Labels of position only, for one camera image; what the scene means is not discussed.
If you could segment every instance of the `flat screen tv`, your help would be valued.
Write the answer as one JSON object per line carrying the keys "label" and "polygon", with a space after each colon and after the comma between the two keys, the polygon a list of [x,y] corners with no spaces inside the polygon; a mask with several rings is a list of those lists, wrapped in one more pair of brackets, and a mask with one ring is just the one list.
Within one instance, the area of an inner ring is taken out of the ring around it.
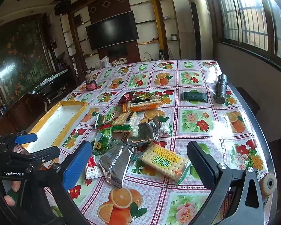
{"label": "flat screen tv", "polygon": [[133,11],[101,20],[85,29],[92,50],[138,40]]}

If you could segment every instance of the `yellow label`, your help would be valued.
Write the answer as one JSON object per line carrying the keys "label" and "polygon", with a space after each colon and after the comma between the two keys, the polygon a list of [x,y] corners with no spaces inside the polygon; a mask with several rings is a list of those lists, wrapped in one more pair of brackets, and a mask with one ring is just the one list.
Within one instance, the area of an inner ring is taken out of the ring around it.
{"label": "yellow label", "polygon": [[101,143],[100,142],[96,142],[94,148],[95,149],[101,149]]}
{"label": "yellow label", "polygon": [[162,147],[157,146],[157,147],[154,148],[153,151],[157,154],[160,154],[163,157],[166,157],[167,160],[171,160],[171,161],[174,161],[174,162],[177,162],[177,163],[179,163],[179,161],[181,160],[181,158],[177,157],[174,152],[169,151],[169,150],[167,150],[165,148],[162,148]]}
{"label": "yellow label", "polygon": [[160,155],[157,155],[153,158],[152,162],[154,164],[157,164],[158,166],[161,166],[165,169],[168,169],[170,164],[171,164],[171,161],[169,161],[167,158],[164,158]]}

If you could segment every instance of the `bolt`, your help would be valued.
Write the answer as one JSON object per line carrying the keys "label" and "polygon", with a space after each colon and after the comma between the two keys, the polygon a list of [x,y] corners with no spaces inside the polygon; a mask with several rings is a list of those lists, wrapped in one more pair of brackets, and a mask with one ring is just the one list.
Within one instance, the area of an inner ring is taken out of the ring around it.
{"label": "bolt", "polygon": [[31,167],[26,168],[25,172],[30,173],[32,171]]}
{"label": "bolt", "polygon": [[225,163],[220,163],[218,166],[220,167],[220,169],[226,169],[227,168],[227,165]]}
{"label": "bolt", "polygon": [[248,167],[248,171],[249,171],[250,173],[252,173],[252,172],[254,172],[254,168],[252,168],[251,166],[249,166],[249,167]]}
{"label": "bolt", "polygon": [[60,167],[61,167],[61,165],[59,163],[54,163],[51,166],[52,169],[59,169]]}

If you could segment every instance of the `red and white candy wrapper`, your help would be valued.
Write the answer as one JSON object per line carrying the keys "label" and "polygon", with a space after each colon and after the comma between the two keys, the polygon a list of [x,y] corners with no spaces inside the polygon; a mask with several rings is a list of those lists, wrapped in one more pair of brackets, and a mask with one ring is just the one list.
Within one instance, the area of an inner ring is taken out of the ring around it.
{"label": "red and white candy wrapper", "polygon": [[97,166],[95,155],[91,156],[85,166],[85,178],[96,179],[103,177],[102,170]]}

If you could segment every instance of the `black flashlight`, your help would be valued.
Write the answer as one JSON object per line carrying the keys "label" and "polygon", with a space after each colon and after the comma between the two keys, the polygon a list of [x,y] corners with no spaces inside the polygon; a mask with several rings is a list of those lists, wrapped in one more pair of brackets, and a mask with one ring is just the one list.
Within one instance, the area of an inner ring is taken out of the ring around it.
{"label": "black flashlight", "polygon": [[225,74],[219,75],[216,84],[216,102],[224,104],[226,102],[226,90],[228,85],[228,77]]}

